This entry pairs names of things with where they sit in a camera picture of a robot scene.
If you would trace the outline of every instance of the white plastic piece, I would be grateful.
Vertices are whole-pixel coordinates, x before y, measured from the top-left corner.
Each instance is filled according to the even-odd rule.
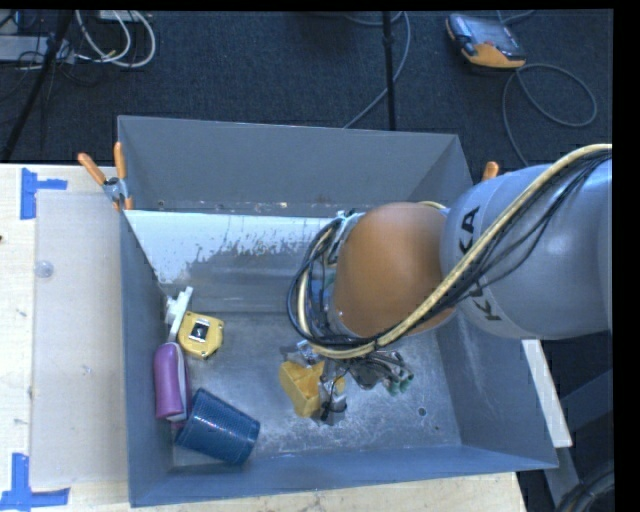
[[[573,445],[571,432],[569,432],[540,340],[523,339],[522,347],[531,368],[531,376],[538,391],[540,406],[553,440],[553,446],[554,448],[569,448]]]
[[[182,324],[182,319],[189,307],[192,293],[193,288],[191,286],[187,286],[185,291],[178,294],[177,299],[167,297],[167,313],[164,317],[164,321],[171,326],[169,336],[167,337],[168,343],[176,341],[176,336],[178,335],[180,324]]]

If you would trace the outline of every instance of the cable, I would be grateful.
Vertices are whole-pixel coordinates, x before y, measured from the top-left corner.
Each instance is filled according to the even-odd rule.
[[[36,50],[37,50],[37,48],[38,48],[38,46],[39,46],[39,45],[40,45],[40,38],[38,38],[38,42],[36,43]],[[21,53],[21,54],[18,56],[18,62],[20,62],[20,60],[22,59],[22,57],[23,57],[24,55],[27,55],[28,53],[33,53],[33,57],[31,57],[31,63],[35,62],[35,59],[36,59],[36,56],[37,56],[37,55],[41,55],[41,54],[39,54],[37,51],[34,51],[34,52],[23,52],[23,53]],[[20,85],[22,84],[22,82],[24,81],[24,79],[27,77],[28,71],[29,71],[30,69],[31,69],[30,67],[29,67],[29,68],[27,68],[27,69],[24,69],[24,70],[23,70],[23,71],[24,71],[24,73],[22,74],[22,76],[20,77],[20,79],[18,80],[18,82],[17,82],[17,83],[16,83],[16,84],[11,88],[11,90],[10,90],[9,92],[5,93],[3,96],[0,96],[0,103],[2,103],[2,102],[4,102],[4,101],[8,100],[8,99],[13,95],[13,94],[15,94],[15,93],[18,91],[18,89],[20,88]]]
[[[9,9],[9,14],[7,14],[4,18],[0,20],[0,28],[4,27],[7,23],[9,23],[9,21],[13,21],[14,25],[16,25],[16,22],[14,20],[15,15],[16,15],[16,9]]]
[[[586,512],[601,496],[615,488],[615,472],[613,461],[608,461],[590,473],[565,495],[555,512]]]
[[[53,38],[49,39],[48,41],[47,54],[45,56],[44,62],[42,63],[42,69],[38,73],[36,83],[31,89],[31,93],[29,94],[27,103],[25,104],[22,112],[20,113],[18,121],[16,122],[15,126],[11,130],[11,133],[9,134],[9,140],[7,141],[7,143],[4,145],[2,149],[0,162],[8,162],[9,159],[11,158],[11,155],[13,154],[13,150],[15,148],[15,145],[18,142],[18,139],[20,138],[24,125],[27,122],[27,118],[29,117],[29,114],[33,109],[35,101],[38,98],[38,94],[40,93],[40,89],[42,87],[42,84],[44,83],[46,74],[49,71],[49,68],[51,67],[53,62],[55,61],[56,55],[59,52],[60,45],[62,44],[64,36],[67,32],[67,29],[69,28],[72,16],[73,16],[72,11],[67,11],[67,10],[60,11],[60,13],[58,14],[58,23],[56,26],[56,32]]]
[[[498,19],[500,20],[500,23],[502,23],[503,25],[509,25],[511,23],[514,23],[516,21],[520,21],[524,18],[528,18],[529,16],[531,16],[535,11],[535,9],[531,9],[529,11],[525,11],[523,13],[520,14],[514,14],[513,16],[508,17],[507,19],[502,19],[502,13],[500,11],[496,11],[498,13]]]
[[[86,43],[84,36],[81,33],[79,35],[79,41],[73,41],[72,39],[70,39],[69,43],[72,48],[75,48],[76,54],[81,52],[83,45]],[[99,76],[97,78],[87,80],[76,75],[74,73],[74,70],[79,69],[78,64],[80,62],[87,64],[90,67],[93,66],[94,68],[96,68],[98,70]],[[98,85],[105,84],[107,81],[109,81],[108,66],[101,66],[99,63],[93,61],[82,61],[78,59],[74,59],[72,62],[65,61],[62,64],[63,65],[60,66],[60,74],[62,75],[62,77],[81,87],[93,88]],[[120,78],[121,76],[122,75],[120,73],[116,75],[117,78]]]
[[[85,38],[85,40],[87,41],[87,43],[89,43],[89,46],[91,46],[91,48],[98,55],[100,55],[100,59],[94,59],[93,57],[88,57],[87,55],[82,55],[82,54],[79,54],[79,53],[76,53],[76,57],[78,57],[79,59],[89,60],[91,62],[99,62],[99,63],[103,63],[104,64],[104,63],[108,63],[108,62],[117,61],[117,60],[121,59],[122,57],[124,57],[129,52],[129,49],[131,48],[131,34],[129,33],[129,29],[124,24],[124,21],[122,21],[122,18],[120,17],[120,15],[116,11],[113,11],[113,14],[114,14],[116,20],[118,21],[118,23],[120,24],[120,27],[122,27],[122,31],[124,32],[124,36],[125,36],[125,38],[127,40],[124,50],[122,52],[120,52],[119,54],[117,54],[117,55],[113,55],[115,50],[111,50],[108,54],[104,53],[98,47],[98,45],[93,41],[93,38],[89,35],[89,32],[87,31],[87,27],[85,26],[84,21],[82,21],[82,16],[80,15],[80,11],[76,10],[75,11],[75,15],[76,15],[76,20],[78,21],[78,25],[80,26],[80,31],[82,32],[82,35]]]
[[[129,29],[127,28],[127,26],[125,25],[124,21],[122,20],[122,18],[120,17],[120,15],[117,13],[117,11],[113,11],[114,17],[116,18],[116,20],[118,21],[120,27],[122,28],[125,38],[126,38],[126,44],[125,44],[125,48],[124,50],[122,50],[119,54],[117,55],[113,55],[113,53],[115,52],[115,50],[112,50],[109,53],[105,53],[103,52],[100,47],[98,47],[98,45],[94,42],[93,38],[89,35],[89,32],[87,31],[87,28],[84,24],[84,21],[82,20],[82,16],[80,14],[79,10],[75,11],[75,16],[76,16],[76,20],[78,22],[78,25],[80,26],[80,30],[82,32],[82,35],[84,37],[84,39],[87,41],[87,43],[89,43],[89,46],[91,46],[91,48],[100,56],[99,59],[94,59],[92,57],[89,57],[87,55],[82,55],[82,54],[76,54],[76,57],[83,59],[83,60],[88,60],[90,62],[95,62],[95,63],[100,63],[100,64],[113,64],[115,66],[120,66],[123,68],[129,68],[129,69],[133,69],[133,68],[140,68],[142,66],[145,66],[146,64],[148,64],[149,62],[151,62],[151,60],[153,59],[153,57],[155,56],[156,53],[156,37],[155,34],[153,32],[153,28],[151,27],[151,25],[149,24],[149,22],[145,19],[145,17],[139,12],[139,11],[129,11],[130,16],[132,19],[137,18],[140,23],[142,23],[142,25],[145,28],[145,32],[148,34],[149,36],[149,41],[151,43],[151,49],[149,50],[149,54],[142,60],[137,61],[137,62],[122,62],[122,59],[124,59],[124,57],[127,55],[127,53],[129,53],[129,51],[131,50],[131,33],[129,32]]]
[[[534,225],[524,235],[522,235],[519,239],[517,239],[515,242],[511,243],[505,249],[503,249],[501,251],[501,253],[498,254],[497,256],[493,256],[493,252],[495,250],[495,247],[497,245],[499,245],[499,242],[508,235],[509,231],[517,224],[517,221],[520,220],[524,216],[524,214],[527,212],[527,210],[533,206],[535,201],[539,197],[541,197],[543,194],[546,194],[546,192],[553,185],[553,183],[547,182],[547,185],[541,187],[538,190],[538,192],[536,192],[536,194],[531,197],[531,199],[528,201],[528,204],[523,205],[523,207],[520,208],[520,210],[516,213],[516,215],[514,215],[514,217],[509,222],[509,224],[506,226],[506,228],[501,231],[499,237],[496,238],[494,243],[492,243],[492,247],[486,252],[485,255],[483,255],[481,257],[482,261],[477,264],[477,268],[474,269],[473,272],[470,275],[465,276],[462,279],[462,281],[464,281],[464,282],[473,283],[475,285],[475,288],[473,290],[473,294],[481,293],[481,290],[483,290],[484,288],[490,286],[491,284],[493,284],[493,283],[495,283],[497,281],[500,281],[500,280],[504,279],[505,277],[507,277],[508,275],[513,273],[515,270],[517,270],[524,263],[524,261],[529,257],[529,255],[533,252],[533,250],[537,246],[538,242],[542,238],[542,235],[545,232],[547,226],[549,225],[553,215],[558,211],[560,206],[568,199],[568,197],[570,196],[571,193],[573,193],[579,186],[581,186],[585,182],[587,177],[601,163],[603,163],[604,161],[606,161],[608,159],[610,159],[610,154],[608,152],[596,152],[596,153],[593,153],[592,155],[587,155],[586,157],[581,159],[580,162],[582,162],[583,160],[586,160],[586,165],[582,169],[580,169],[578,171],[578,174],[576,176],[574,176],[569,181],[569,183],[563,188],[563,190],[559,194],[557,194],[557,196],[554,198],[551,206],[544,212],[542,217],[537,222],[535,222]],[[565,168],[566,172],[563,172],[563,174],[566,174],[567,172],[569,172],[571,170],[572,170],[571,167],[567,166]],[[481,277],[486,276],[489,271],[491,271],[493,268],[498,266],[498,264],[500,264],[507,256],[512,254],[513,251],[515,251],[516,249],[520,248],[522,246],[522,244],[527,239],[531,238],[534,235],[535,235],[535,237],[534,237],[533,241],[531,242],[530,246],[527,248],[525,253],[520,257],[518,262],[513,264],[511,268],[507,269],[506,271],[504,271],[499,276],[493,277],[490,280],[487,280],[487,282],[482,284],[482,285],[480,284],[479,280],[480,280]],[[484,262],[489,257],[492,257],[491,258],[491,262],[488,265],[485,266]],[[470,287],[456,285],[455,290],[453,292],[450,292],[449,294],[447,294],[447,297],[449,299],[449,300],[447,300],[447,304],[451,301],[451,299],[454,299],[454,298],[455,298],[454,302],[456,302],[456,303],[461,302],[461,301],[469,298],[472,295],[472,292],[470,292],[470,291],[467,292],[468,288],[470,288]],[[427,317],[425,319],[423,319],[423,321],[426,321],[429,318],[431,318],[432,316],[435,316],[435,314],[440,312],[442,309],[444,309],[444,308],[443,307],[440,307],[440,308],[435,307],[434,310],[432,310],[433,314],[427,315]]]
[[[36,57],[40,57],[42,59],[42,61],[44,61],[46,54],[38,51],[38,48],[40,46],[40,39],[41,39],[41,35],[38,35],[38,41],[36,43],[36,49],[35,50],[27,50],[25,52],[22,52],[20,54],[20,56],[17,59],[16,62],[16,69],[19,71],[36,71],[39,69],[42,69],[42,64],[36,64],[34,65],[33,63],[36,61]],[[26,66],[21,66],[20,62],[22,61],[22,57],[24,57],[25,55],[29,55],[29,54],[33,54],[33,58],[31,59],[31,62],[26,65]],[[67,42],[67,41],[62,41],[61,45],[60,45],[60,49],[58,50],[57,55],[55,56],[55,60],[56,61],[60,61],[60,62],[64,62],[69,55],[71,55],[71,45]]]
[[[351,21],[352,23],[356,23],[357,25],[364,25],[367,27],[381,27],[381,21],[371,21],[367,20],[363,17],[352,16],[350,14],[346,14],[343,12],[330,12],[330,11],[305,11],[306,14],[311,16],[318,16],[321,18],[343,18],[347,21]],[[391,23],[395,23],[402,16],[403,11],[398,11],[393,18],[391,18]]]
[[[333,219],[318,232],[309,245],[306,255],[303,258],[303,263],[294,276],[287,293],[287,313],[291,324],[303,338],[318,343],[327,343],[336,348],[348,349],[372,341],[374,338],[353,338],[342,334],[324,332],[322,328],[313,322],[311,324],[307,322],[307,305],[311,302],[308,283],[311,281],[314,262],[319,258],[325,257],[326,251],[332,246],[330,237],[332,237],[332,235],[335,236],[342,222],[342,217]]]
[[[25,23],[24,21],[24,12],[22,12],[22,9],[16,9],[15,13],[14,13],[14,22],[16,24],[16,26],[18,27],[18,30],[20,31],[25,31],[25,30],[29,30],[30,28],[32,28],[35,24],[36,21],[40,20],[40,23],[42,23],[42,9],[34,9],[36,11],[36,13],[33,15],[33,18],[31,18],[31,20],[29,21],[29,23]]]
[[[610,151],[612,149],[611,144],[593,144],[579,148],[571,153],[560,158],[549,168],[543,171],[536,177],[523,192],[521,192],[502,212],[501,215],[491,223],[491,225],[482,233],[476,243],[464,254],[464,256],[458,261],[454,268],[449,272],[447,276],[442,280],[440,285],[434,290],[434,292],[427,297],[427,299],[416,310],[411,313],[402,322],[396,326],[390,328],[384,333],[371,338],[359,338],[359,346],[338,349],[330,348],[322,345],[322,339],[313,339],[309,337],[309,332],[305,333],[305,337],[309,340],[310,345],[314,351],[325,357],[334,359],[351,359],[356,357],[362,357],[380,347],[385,347],[390,343],[398,340],[406,332],[412,329],[417,323],[419,323],[440,301],[441,299],[450,294],[450,289],[456,285],[461,276],[471,268],[476,260],[486,259],[487,249],[491,248],[496,242],[496,239],[500,232],[508,227],[509,223],[517,216],[517,214],[524,208],[527,208],[531,203],[529,202],[532,197],[540,192],[543,187],[551,182],[553,178],[562,172],[567,166],[573,164],[577,160],[584,158],[587,155],[591,155],[600,151]],[[323,235],[322,241],[326,240],[326,236]],[[309,254],[313,254],[315,247],[312,247]],[[298,312],[299,316],[304,316],[303,311]]]
[[[49,84],[49,91],[46,95],[40,96],[40,101],[42,103],[42,108],[40,109],[40,152],[42,153],[44,150],[44,144],[47,138],[47,110],[50,107],[49,100],[51,99],[51,90],[53,89],[53,82],[56,78],[56,67],[52,66],[51,68],[51,83]]]
[[[591,114],[591,116],[589,117],[589,119],[587,119],[586,121],[582,121],[579,123],[571,123],[568,121],[563,121],[555,116],[552,116],[551,114],[549,114],[548,112],[546,112],[539,104],[538,102],[536,102],[533,97],[531,96],[531,94],[529,93],[529,90],[526,88],[526,86],[524,85],[524,82],[522,81],[522,73],[529,70],[529,69],[533,69],[533,68],[547,68],[547,69],[552,69],[555,71],[558,71],[560,73],[563,73],[565,75],[567,75],[569,78],[573,78],[576,82],[578,82],[578,84],[586,91],[586,93],[589,95],[590,99],[591,99],[591,104],[593,105],[593,112]],[[518,78],[518,82],[520,83],[521,87],[524,90],[524,93],[527,97],[527,99],[533,104],[534,107],[536,107],[536,109],[541,112],[544,116],[546,116],[547,118],[551,119],[552,121],[563,125],[563,126],[568,126],[568,127],[572,127],[572,128],[581,128],[583,126],[587,126],[588,124],[590,124],[591,122],[593,122],[593,120],[596,118],[597,114],[598,114],[598,105],[596,103],[596,99],[595,96],[593,95],[593,93],[589,90],[589,88],[587,87],[587,85],[580,80],[577,76],[575,76],[574,74],[570,73],[569,71],[566,71],[562,68],[559,68],[557,66],[552,66],[550,64],[525,64],[524,66],[522,66],[521,68],[518,68],[514,74],[512,74],[508,79],[507,82],[504,85],[504,89],[502,91],[502,120],[504,122],[504,127],[505,130],[507,131],[507,136],[509,137],[509,141],[511,142],[511,146],[513,147],[513,149],[515,150],[515,152],[517,153],[518,157],[520,158],[520,160],[522,161],[522,163],[525,166],[529,165],[529,162],[526,160],[526,158],[522,155],[522,152],[520,151],[520,149],[518,148],[513,134],[511,132],[511,128],[509,126],[509,121],[507,120],[507,107],[506,107],[506,102],[507,102],[507,91],[509,89],[509,85],[511,84],[511,82],[513,81],[514,78]]]
[[[333,401],[333,394],[335,392],[336,382],[338,382],[340,379],[344,379],[345,375],[349,373],[349,368],[350,366],[347,366],[346,370],[344,370],[341,375],[337,375],[332,379],[331,390],[329,391],[329,397],[321,405],[322,413],[320,414],[320,419],[322,421],[326,421],[326,419],[329,417],[329,413],[331,412],[331,402]]]

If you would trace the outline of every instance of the gray bin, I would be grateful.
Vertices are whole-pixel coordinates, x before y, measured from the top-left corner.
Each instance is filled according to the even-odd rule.
[[[454,315],[394,345],[414,369],[406,393],[348,381],[346,419],[320,426],[295,416],[278,381],[282,350],[299,340],[281,291],[304,244],[183,261],[192,254],[185,246],[211,236],[197,229],[209,216],[328,219],[398,200],[450,204],[472,185],[457,136],[124,116],[118,139],[136,203],[120,219],[132,506],[557,466],[519,340]],[[146,212],[155,220],[134,226]],[[159,278],[153,254],[163,240],[176,265],[197,271]],[[164,302],[187,285],[193,310],[225,322],[209,360],[187,358],[192,390],[205,388],[261,424],[240,467],[176,446],[171,426],[155,418],[152,361],[167,336]],[[237,300],[225,301],[228,294]]]

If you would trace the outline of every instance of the black cable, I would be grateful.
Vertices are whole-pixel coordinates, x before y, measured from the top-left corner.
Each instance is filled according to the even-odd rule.
[[[329,398],[327,399],[326,402],[322,403],[322,413],[320,414],[320,419],[322,421],[326,421],[326,419],[329,417],[329,413],[331,412],[331,401],[333,400],[333,393],[335,392],[336,382],[338,381],[338,379],[344,378],[344,376],[348,372],[349,372],[349,366],[347,366],[347,369],[344,370],[344,372],[342,372],[342,375],[338,375],[331,381],[331,390],[329,391]]]
[[[522,74],[525,71],[528,71],[528,70],[534,69],[534,68],[551,69],[551,70],[557,71],[559,73],[562,73],[564,75],[567,75],[569,78],[572,78],[573,80],[575,80],[578,83],[578,85],[580,85],[580,87],[582,87],[582,89],[584,89],[584,91],[589,95],[589,99],[591,100],[591,105],[593,106],[593,110],[592,110],[591,115],[589,116],[589,118],[586,121],[581,121],[581,122],[578,122],[578,123],[572,123],[572,122],[569,122],[569,121],[563,121],[562,119],[559,119],[559,118],[549,114],[546,110],[544,110],[540,106],[540,104],[535,99],[533,99],[533,96],[531,95],[531,93],[529,92],[529,90],[525,86],[524,82],[522,81]],[[520,158],[520,160],[525,165],[525,167],[529,165],[529,162],[522,155],[522,152],[518,148],[518,146],[517,146],[517,144],[515,142],[515,139],[513,137],[513,134],[511,132],[511,127],[509,126],[509,121],[507,120],[507,106],[506,106],[507,105],[507,91],[508,91],[509,86],[511,85],[511,82],[513,81],[514,78],[518,79],[518,83],[522,87],[526,98],[531,102],[531,104],[536,108],[536,110],[538,110],[538,112],[540,112],[542,115],[544,115],[545,117],[547,117],[551,121],[553,121],[553,122],[555,122],[557,124],[560,124],[561,126],[568,126],[570,128],[582,128],[584,126],[587,126],[588,124],[591,124],[593,122],[593,120],[596,118],[596,116],[598,115],[598,104],[596,102],[595,96],[589,90],[587,85],[582,80],[580,80],[577,76],[575,76],[573,73],[570,73],[569,71],[566,71],[566,70],[564,70],[562,68],[559,68],[557,66],[552,66],[550,64],[525,64],[521,68],[518,68],[515,71],[515,73],[513,73],[507,79],[507,81],[505,82],[505,85],[504,85],[504,89],[502,90],[502,121],[504,123],[504,127],[505,127],[505,130],[507,132],[507,137],[509,138],[509,142],[511,142],[511,146],[513,147],[514,151],[518,155],[518,158]]]
[[[75,33],[75,34],[70,34],[69,36],[69,41],[70,47],[75,48],[75,53],[82,53],[83,51],[83,47],[86,43],[85,38],[82,36],[82,33]],[[115,77],[111,77],[109,78],[108,75],[108,71],[110,69],[113,69],[110,66],[104,66],[100,63],[97,63],[95,61],[92,60],[88,60],[88,61],[81,61],[79,59],[74,59],[73,63],[67,63],[66,61],[63,62],[64,65],[60,66],[60,74],[67,80],[69,80],[70,82],[73,82],[76,85],[79,85],[81,87],[87,87],[87,88],[93,88],[93,87],[97,87],[98,85],[103,85],[105,83],[107,83],[108,81],[115,81],[116,79],[119,79],[122,77],[121,73],[117,73],[115,75]],[[93,80],[86,80],[83,79],[81,77],[79,77],[78,75],[76,75],[74,73],[75,70],[80,69],[81,66],[86,65],[93,69],[98,69],[99,71],[99,76]]]
[[[442,311],[448,308],[454,307],[456,304],[469,298],[471,296],[470,290],[473,286],[477,287],[476,289],[474,289],[474,293],[479,292],[480,290],[489,286],[490,284],[493,284],[501,279],[504,279],[509,274],[514,272],[517,268],[519,268],[524,263],[524,261],[526,261],[526,259],[529,257],[529,255],[533,252],[533,250],[537,246],[543,233],[545,232],[547,226],[549,225],[549,222],[551,221],[555,213],[558,211],[560,206],[564,204],[564,202],[570,197],[570,195],[582,183],[584,183],[586,178],[601,163],[603,163],[604,161],[610,158],[611,158],[611,152],[608,150],[599,151],[590,155],[586,155],[583,158],[573,162],[571,165],[568,165],[565,169],[560,171],[560,173],[557,175],[555,179],[550,180],[544,186],[540,187],[540,189],[537,190],[515,213],[511,222],[507,223],[496,234],[496,236],[491,241],[489,241],[489,243],[484,248],[484,250],[474,260],[474,262],[470,265],[470,267],[465,272],[463,272],[463,274],[458,278],[456,283],[454,283],[454,285],[451,287],[450,291],[445,295],[445,297],[443,297],[440,301],[438,301],[425,315],[423,315],[415,324],[413,324],[410,329],[413,329],[415,327],[422,325],[423,323],[435,317],[437,314],[441,313]],[[515,226],[517,226],[518,221],[527,214],[530,208],[532,208],[533,205],[541,197],[546,195],[552,187],[556,186],[556,183],[558,180],[563,179],[563,176],[566,176],[567,174],[571,172],[576,172],[576,171],[577,171],[577,175],[573,177],[568,184],[564,185],[564,188],[562,189],[562,191],[557,195],[557,197],[554,198],[553,202],[551,203],[549,208],[545,210],[544,214],[540,217],[540,219],[538,219],[538,221],[536,221],[533,224],[533,226],[530,227],[529,230],[524,235],[522,235],[520,238],[518,238],[516,241],[511,243],[506,248],[503,248],[497,255],[495,255],[494,253],[496,252],[500,242],[509,235],[509,233],[511,232],[512,229],[515,228]],[[527,240],[531,239],[531,237],[534,237],[534,238],[531,241],[530,246],[528,247],[525,254],[522,257],[520,257],[518,262],[516,262],[514,265],[512,265],[511,268],[507,269],[505,272],[503,272],[499,276],[492,278],[489,282],[483,285],[480,284],[479,281],[483,276],[487,275],[489,271],[493,270],[498,264],[500,264],[501,261],[503,261],[510,254],[512,254],[513,251],[522,247]],[[311,260],[309,260],[308,258],[305,259],[306,266],[303,265],[303,267],[301,268],[301,271],[299,271],[299,274],[297,275],[297,277],[294,279],[294,282],[292,283],[292,286],[289,290],[290,294],[289,294],[287,307],[290,313],[290,319],[292,319],[292,323],[294,323],[294,325],[297,325],[297,322],[292,316],[291,302],[290,302],[291,296],[293,294],[293,290],[297,288],[299,280],[304,274],[304,272],[308,272],[307,274],[308,283],[311,283],[311,279],[312,279],[311,271],[313,266],[313,260],[319,257],[319,255],[322,255],[322,253],[326,251],[330,245],[331,245],[330,242],[325,243],[326,247],[322,248],[321,250],[314,250],[313,248],[315,246],[312,245],[310,250],[307,253],[308,258],[311,258]],[[310,289],[310,286],[307,286],[307,290],[305,290],[305,293],[308,294],[307,301],[311,301],[312,299],[312,297],[309,295],[309,289]],[[324,290],[322,287],[319,293],[321,295],[324,293]],[[313,324],[314,324],[314,319],[312,318],[311,322],[309,323],[309,327],[311,328]],[[346,348],[357,348],[359,346],[370,343],[372,341],[376,341],[378,338],[380,338],[381,336],[384,336],[386,333],[391,331],[391,329],[395,328],[396,326],[393,326],[384,332],[378,333],[370,337],[349,337],[345,335],[335,335],[335,334],[328,334],[328,333],[323,333],[324,334],[323,336],[314,336],[314,335],[309,336],[306,333],[304,333],[301,329],[299,329],[298,332],[309,341],[312,341],[319,345],[323,345],[325,347],[328,347],[328,348],[330,347],[334,349],[340,349],[340,348],[346,349]]]
[[[51,90],[53,89],[53,83],[56,77],[56,68],[58,66],[54,65],[51,67],[51,83],[49,84],[49,91],[46,95],[40,96],[40,101],[42,103],[42,108],[40,109],[40,153],[44,151],[45,141],[47,139],[47,134],[49,132],[47,125],[47,114],[48,110],[51,106],[49,100],[51,99]]]
[[[513,16],[509,16],[506,19],[502,18],[502,13],[500,11],[496,11],[498,13],[498,19],[500,20],[500,23],[502,23],[503,25],[510,25],[516,21],[520,21],[524,18],[528,18],[529,16],[531,16],[535,11],[535,9],[530,9],[528,11],[525,11],[523,13],[520,14],[514,14]]]
[[[298,287],[298,283],[300,281],[300,279],[302,279],[302,276],[305,272],[308,272],[309,270],[309,264],[310,264],[310,259],[312,257],[312,255],[314,254],[316,245],[318,244],[318,242],[320,241],[321,237],[324,236],[325,233],[327,233],[328,231],[335,229],[340,223],[340,219],[334,219],[331,222],[329,222],[326,226],[324,226],[320,231],[318,231],[318,233],[316,234],[316,236],[313,237],[313,240],[311,241],[311,243],[309,244],[309,247],[307,248],[307,251],[302,259],[302,265],[300,266],[300,268],[298,269],[298,271],[296,272],[296,274],[293,277],[293,280],[291,282],[291,285],[289,286],[289,290],[287,292],[287,313],[289,315],[289,320],[291,321],[291,324],[294,326],[294,328],[296,329],[296,331],[298,332],[298,334],[300,334],[300,336],[307,338],[308,339],[308,335],[302,330],[302,328],[300,327],[300,324],[298,323],[298,321],[296,320],[295,316],[294,316],[294,309],[295,306],[292,305],[292,301],[293,301],[293,295],[295,290]]]
[[[18,63],[22,60],[22,57],[24,57],[25,55],[29,54],[29,53],[33,53],[33,57],[31,57],[31,62],[29,63],[29,66],[31,66],[35,60],[38,54],[34,51],[26,51],[26,52],[22,52],[19,56],[18,56]],[[17,83],[9,90],[9,92],[5,93],[3,96],[0,96],[0,103],[8,100],[11,96],[13,96],[16,92],[18,92],[18,89],[20,89],[20,86],[22,85],[22,82],[24,81],[25,78],[27,78],[27,75],[29,74],[29,69],[25,69],[23,71],[23,75],[18,79]]]
[[[364,17],[360,16],[352,16],[350,14],[339,12],[339,11],[304,11],[305,14],[309,16],[317,16],[320,18],[343,18],[345,20],[351,21],[357,25],[364,25],[368,27],[381,27],[381,21],[372,21],[367,20]],[[393,18],[391,18],[391,23],[395,23],[402,16],[403,11],[398,11]]]
[[[58,94],[62,91],[64,91],[64,89],[60,87],[54,87],[53,90],[51,91],[49,101],[51,102],[55,98],[57,98]],[[36,112],[39,112],[41,108],[42,108],[42,102],[36,101],[36,104],[33,106],[33,110],[31,111],[31,116],[33,116]],[[21,113],[17,113],[13,116],[7,117],[5,119],[1,119],[0,125],[5,125],[7,123],[15,123],[20,117],[20,114]]]
[[[551,206],[545,211],[545,213],[541,216],[541,218],[536,223],[534,223],[534,225],[529,229],[529,231],[525,233],[523,236],[521,236],[514,243],[512,243],[510,246],[503,249],[498,256],[494,256],[493,258],[491,258],[491,261],[487,265],[485,265],[486,260],[493,255],[493,252],[495,251],[500,241],[503,240],[509,234],[511,229],[514,229],[514,226],[517,225],[517,221],[521,219],[524,215],[526,215],[527,210],[529,210],[540,197],[546,194],[548,190],[554,186],[553,181],[555,180],[551,180],[545,187],[541,187],[541,189],[538,190],[531,198],[529,198],[529,200],[518,210],[518,212],[514,215],[512,221],[509,222],[503,228],[503,230],[501,230],[496,235],[496,237],[494,238],[494,240],[492,240],[492,243],[489,246],[490,247],[489,250],[485,251],[480,257],[480,261],[477,264],[474,264],[469,272],[465,272],[459,278],[457,283],[452,287],[453,291],[447,294],[446,300],[441,301],[441,303],[437,304],[436,307],[432,308],[432,310],[429,311],[423,319],[421,319],[419,324],[429,320],[430,318],[432,318],[442,310],[448,307],[455,306],[457,303],[462,302],[463,300],[469,298],[471,296],[469,289],[474,284],[477,286],[477,288],[474,289],[474,293],[478,293],[482,289],[486,288],[487,286],[497,281],[500,281],[501,279],[504,279],[509,274],[514,272],[517,268],[519,268],[535,249],[540,238],[542,237],[542,234],[544,233],[549,222],[551,221],[551,218],[558,211],[560,206],[567,200],[569,195],[572,192],[574,192],[575,189],[586,180],[586,178],[591,174],[591,172],[593,172],[601,163],[608,160],[609,158],[610,158],[610,152],[602,151],[602,152],[597,152],[591,155],[587,155],[582,159],[574,162],[571,166],[568,166],[562,173],[558,175],[558,178],[561,175],[566,175],[567,173],[574,171],[576,166],[581,164],[584,165],[584,167],[582,167],[581,169],[578,169],[578,175],[575,176],[563,188],[563,190],[558,195],[558,197],[554,199]],[[514,264],[510,269],[506,270],[501,275],[495,278],[492,278],[490,281],[480,285],[479,280],[483,276],[487,275],[490,270],[495,268],[501,261],[503,261],[513,251],[521,247],[522,244],[531,236],[533,236],[534,233],[536,232],[537,232],[537,235],[535,236],[530,247],[516,264]]]
[[[9,9],[9,14],[7,14],[4,18],[0,20],[0,28],[4,27],[9,22],[9,20],[12,20],[15,14],[16,14],[15,9]]]
[[[407,57],[409,56],[409,47],[411,45],[411,24],[409,23],[409,15],[407,14],[406,11],[400,11],[400,14],[402,14],[405,21],[407,38],[404,46],[404,52],[402,54],[402,59],[400,60],[400,64],[398,64],[398,69],[393,75],[394,83],[398,80],[398,77],[400,76],[400,73],[404,68],[405,62],[407,61]],[[376,96],[376,98],[371,103],[369,103],[369,105],[364,110],[362,110],[356,117],[354,117],[351,121],[345,124],[343,128],[351,128],[355,123],[360,121],[360,119],[362,119],[369,112],[371,112],[371,110],[384,99],[385,95],[387,94],[387,90],[388,89],[385,88],[380,94],[378,94],[378,96]]]
[[[24,13],[21,12],[21,9],[16,9],[16,12],[14,13],[16,25],[21,31],[24,32],[25,30],[32,28],[36,24],[36,21],[40,20],[40,22],[42,23],[41,14],[42,14],[42,9],[36,9],[36,13],[33,15],[33,18],[31,19],[31,21],[29,21],[29,23],[25,23]]]

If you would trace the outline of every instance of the wooden table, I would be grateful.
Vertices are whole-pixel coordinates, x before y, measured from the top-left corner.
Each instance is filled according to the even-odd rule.
[[[39,179],[67,180],[65,194],[99,187],[80,166],[0,165],[0,491],[11,487],[12,453],[30,453],[37,217],[20,220],[22,167]],[[104,168],[114,176],[115,170]],[[110,208],[105,198],[105,208]],[[56,510],[130,510],[126,481],[69,483],[69,504]],[[32,485],[33,492],[41,489]],[[526,511],[514,473],[455,477],[334,491],[151,507],[157,511]]]

